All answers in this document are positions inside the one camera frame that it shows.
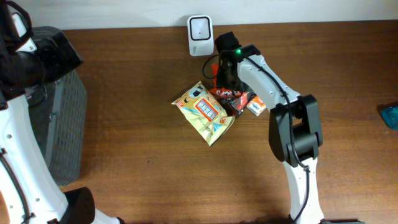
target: black cable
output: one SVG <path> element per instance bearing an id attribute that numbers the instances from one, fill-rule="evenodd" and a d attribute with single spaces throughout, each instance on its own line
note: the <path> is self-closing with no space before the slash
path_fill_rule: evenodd
<path id="1" fill-rule="evenodd" d="M 220 75 L 222 54 L 223 54 L 223 53 L 226 53 L 226 52 L 232 52 L 232 50 L 222 50 L 222 51 L 219 52 L 219 54 L 212 55 L 210 58 L 208 58 L 208 59 L 206 60 L 206 62 L 203 64 L 203 68 L 201 69 L 201 73 L 202 73 L 202 75 L 203 75 L 205 78 L 207 78 L 207 79 L 215 79 L 215 78 L 217 78 L 217 77 Z M 218 70 L 217 70 L 217 74 L 216 74 L 215 76 L 213 76 L 213 77 L 208 77 L 208 76 L 206 75 L 206 73 L 205 73 L 206 65 L 207 65 L 207 63 L 210 62 L 210 60 L 212 60 L 212 59 L 215 58 L 215 57 L 218 57 Z"/>
<path id="2" fill-rule="evenodd" d="M 307 186 L 306 186 L 307 189 L 305 193 L 305 199 L 299 213 L 292 222 L 293 224 L 296 224 L 297 220 L 300 218 L 301 214 L 304 211 L 304 208 L 307 206 L 308 198 L 310 197 L 310 169 L 305 169 L 304 171 L 306 172 L 305 176 L 307 177 Z"/>
<path id="3" fill-rule="evenodd" d="M 43 96 L 43 98 L 42 98 L 39 102 L 37 102 L 37 103 L 35 103 L 35 104 L 33 104 L 33 105 L 29 105 L 29 108 L 34 108 L 34 107 L 36 107 L 36 106 L 39 106 L 40 104 L 42 104 L 44 101 L 47 100 L 47 97 L 48 97 L 47 89 L 46 89 L 45 86 L 43 86 L 43 89 L 44 89 L 44 96 Z"/>
<path id="4" fill-rule="evenodd" d="M 212 60 L 212 59 L 215 58 L 215 57 L 218 57 L 218 71 L 217 71 L 217 74 L 216 74 L 215 76 L 213 76 L 213 77 L 208 77 L 208 76 L 206 76 L 206 73 L 205 73 L 206 65 L 207 65 L 207 63 L 209 63 L 210 60 Z M 220 73 L 220 60 L 221 60 L 220 54 L 212 55 L 210 58 L 208 58 L 208 59 L 206 60 L 206 62 L 203 64 L 203 68 L 201 69 L 202 75 L 203 75 L 205 78 L 208 78 L 208 79 L 215 79 L 215 78 L 217 78 L 218 75 L 219 75 L 219 73 Z"/>
<path id="5" fill-rule="evenodd" d="M 17 190 L 18 196 L 19 196 L 19 198 L 21 200 L 22 208 L 24 209 L 24 213 L 25 213 L 24 221 L 22 223 L 29 224 L 29 220 L 33 217 L 34 214 L 30 214 L 29 213 L 29 207 L 27 205 L 27 201 L 26 201 L 25 195 L 24 195 L 24 193 L 22 191 L 21 186 L 18 183 L 17 177 L 15 176 L 14 172 L 12 171 L 12 169 L 11 169 L 10 165 L 8 164 L 6 158 L 4 158 L 5 153 L 6 153 L 6 151 L 4 149 L 1 149 L 0 161 L 1 161 L 2 165 L 4 166 L 5 170 L 7 171 L 8 176 L 10 177 L 12 183 L 14 184 L 14 186 L 15 186 L 15 188 Z"/>

